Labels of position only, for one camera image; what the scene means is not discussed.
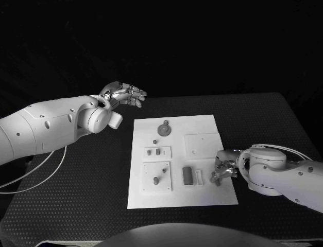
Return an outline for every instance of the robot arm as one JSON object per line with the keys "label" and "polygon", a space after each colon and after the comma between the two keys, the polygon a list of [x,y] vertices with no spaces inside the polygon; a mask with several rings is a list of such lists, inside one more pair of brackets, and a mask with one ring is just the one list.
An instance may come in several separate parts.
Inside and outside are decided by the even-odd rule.
{"label": "robot arm", "polygon": [[106,125],[118,128],[122,117],[112,109],[119,103],[141,107],[145,92],[119,82],[109,83],[102,92],[39,102],[0,119],[0,165],[60,149]]}
{"label": "robot arm", "polygon": [[239,168],[251,190],[266,196],[284,195],[291,202],[323,213],[321,162],[288,161],[281,151],[259,145],[245,151],[219,151],[215,160],[212,183],[235,177]]}

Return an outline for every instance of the white cable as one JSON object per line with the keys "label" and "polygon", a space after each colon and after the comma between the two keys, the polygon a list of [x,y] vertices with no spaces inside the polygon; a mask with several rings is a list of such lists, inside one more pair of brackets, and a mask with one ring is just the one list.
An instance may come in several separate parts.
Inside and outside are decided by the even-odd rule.
{"label": "white cable", "polygon": [[290,149],[287,147],[277,146],[277,145],[269,145],[269,144],[256,144],[253,146],[266,146],[266,147],[282,149],[282,150],[297,154],[304,160],[308,159],[311,161],[311,158],[308,158],[303,153],[300,153],[298,151],[295,151],[295,150],[292,150],[292,149]]}
{"label": "white cable", "polygon": [[[65,152],[63,152],[63,157],[60,159],[60,163],[59,163],[59,166],[57,168],[54,169],[53,173],[47,176],[47,178],[39,183],[36,184],[33,187],[30,187],[29,189],[33,189],[34,187],[37,187],[41,183],[44,183],[47,181],[47,179],[53,176],[53,174],[56,173],[59,167],[60,167],[60,164],[63,162],[63,159],[65,159],[65,154],[66,154],[66,147],[65,147]],[[20,192],[24,192],[27,191],[29,189],[24,189],[24,190],[20,190],[20,191],[14,191],[14,192],[0,192],[0,194],[16,194],[16,193],[20,193]]]}
{"label": "white cable", "polygon": [[18,181],[20,179],[23,179],[29,174],[31,174],[31,172],[43,165],[43,163],[47,161],[49,157],[52,156],[53,152],[50,152],[49,156],[46,157],[46,159],[43,160],[43,162],[21,176],[18,177],[16,180],[13,180],[11,182],[3,184],[0,186],[0,188],[5,187],[7,185],[13,184],[16,181]]}

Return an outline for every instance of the rubber mat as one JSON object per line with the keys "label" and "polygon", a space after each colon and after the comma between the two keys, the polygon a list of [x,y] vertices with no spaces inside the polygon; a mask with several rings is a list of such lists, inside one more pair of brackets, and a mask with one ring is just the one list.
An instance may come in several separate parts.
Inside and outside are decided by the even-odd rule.
{"label": "rubber mat", "polygon": [[[118,130],[106,127],[69,145],[53,177],[16,194],[1,222],[5,247],[44,240],[101,241],[132,228],[171,222],[219,225],[278,240],[323,238],[323,214],[282,196],[251,191],[242,177],[232,178],[239,205],[127,210],[134,119],[213,114],[225,149],[274,144],[320,161],[278,93],[148,98],[142,108],[119,105],[115,112],[122,115]],[[18,190],[49,176],[62,154],[63,149],[54,152]],[[46,156],[34,157],[29,170]]]}

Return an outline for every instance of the white paper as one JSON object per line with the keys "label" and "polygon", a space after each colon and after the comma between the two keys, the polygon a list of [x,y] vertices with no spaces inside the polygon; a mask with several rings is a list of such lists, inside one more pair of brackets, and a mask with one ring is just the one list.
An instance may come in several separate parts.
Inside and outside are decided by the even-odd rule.
{"label": "white paper", "polygon": [[[157,134],[157,127],[163,121],[168,121],[170,135],[161,137]],[[219,187],[209,182],[210,173],[215,170],[213,158],[189,160],[186,157],[184,135],[216,134],[216,124],[213,115],[164,117],[134,120],[131,169],[129,169],[129,192],[128,209],[183,206],[210,206],[238,204],[230,178],[222,180]],[[220,138],[216,145],[222,150]],[[144,148],[170,147],[170,183],[171,192],[141,192],[141,172],[142,163],[150,162],[142,159]],[[202,171],[203,186],[183,186],[181,168],[190,166],[193,173]]]}

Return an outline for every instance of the table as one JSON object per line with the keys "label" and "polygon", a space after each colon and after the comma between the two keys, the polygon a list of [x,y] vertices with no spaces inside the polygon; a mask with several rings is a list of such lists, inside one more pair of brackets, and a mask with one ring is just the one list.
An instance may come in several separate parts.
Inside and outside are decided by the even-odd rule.
{"label": "table", "polygon": [[[274,240],[323,238],[323,214],[282,196],[255,193],[242,177],[232,178],[239,205],[127,209],[134,119],[213,114],[225,149],[275,144],[321,161],[278,93],[148,98],[142,108],[121,105],[115,111],[122,115],[118,130],[106,127],[69,145],[53,177],[16,194],[1,221],[5,247],[105,240],[132,228],[173,222],[219,225]],[[54,152],[18,189],[49,176],[62,153]],[[29,170],[44,157],[34,157]]]}

